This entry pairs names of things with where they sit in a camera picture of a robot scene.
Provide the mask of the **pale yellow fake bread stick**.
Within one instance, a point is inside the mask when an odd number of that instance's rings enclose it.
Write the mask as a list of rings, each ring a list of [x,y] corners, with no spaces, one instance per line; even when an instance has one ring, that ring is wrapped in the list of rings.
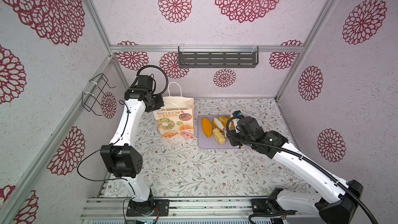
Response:
[[[214,128],[212,134],[219,145],[224,145],[226,143],[226,137],[218,128]]]

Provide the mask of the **printed paper bakery bag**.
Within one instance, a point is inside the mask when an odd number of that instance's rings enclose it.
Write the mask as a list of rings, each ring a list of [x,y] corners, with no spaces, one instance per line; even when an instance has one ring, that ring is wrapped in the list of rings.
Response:
[[[169,94],[163,101],[164,106],[153,112],[161,137],[167,140],[194,139],[194,99]]]

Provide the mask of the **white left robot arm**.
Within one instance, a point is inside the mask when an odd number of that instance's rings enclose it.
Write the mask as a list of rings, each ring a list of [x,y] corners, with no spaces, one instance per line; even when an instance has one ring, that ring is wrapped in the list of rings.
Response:
[[[153,95],[153,76],[138,75],[137,81],[125,92],[119,103],[122,116],[114,137],[99,151],[107,171],[124,183],[128,190],[127,216],[150,216],[155,212],[152,190],[140,175],[143,156],[134,148],[134,139],[144,112],[156,110],[163,105]]]

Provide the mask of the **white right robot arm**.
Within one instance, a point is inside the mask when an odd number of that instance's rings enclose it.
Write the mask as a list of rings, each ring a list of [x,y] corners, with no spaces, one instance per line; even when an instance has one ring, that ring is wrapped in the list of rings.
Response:
[[[254,201],[250,218],[283,217],[297,212],[319,216],[327,224],[349,224],[358,207],[363,186],[356,180],[341,179],[306,157],[276,131],[264,131],[257,120],[236,111],[232,117],[216,117],[211,125],[218,143],[228,139],[234,147],[250,147],[283,164],[304,179],[314,194],[276,188],[266,200]]]

